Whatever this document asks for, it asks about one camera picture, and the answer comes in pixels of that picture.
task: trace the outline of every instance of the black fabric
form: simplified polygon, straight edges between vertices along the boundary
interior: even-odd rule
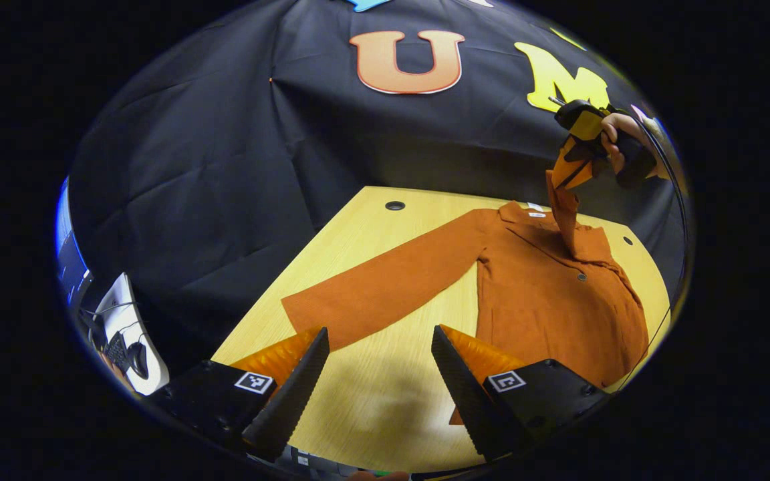
[[[98,277],[126,271],[179,332],[215,348],[362,186],[547,204],[543,171],[566,133],[527,103],[531,64],[514,43],[553,52],[570,74],[589,68],[614,106],[654,115],[615,68],[548,27],[467,0],[363,13],[264,0],[226,15],[144,68],[80,144],[70,202],[86,262]],[[465,36],[453,88],[388,95],[360,82],[352,36],[403,31],[398,67],[420,73],[432,66],[425,29]],[[644,241],[673,298],[682,241],[670,183],[624,191],[611,177],[577,193],[581,212]]]

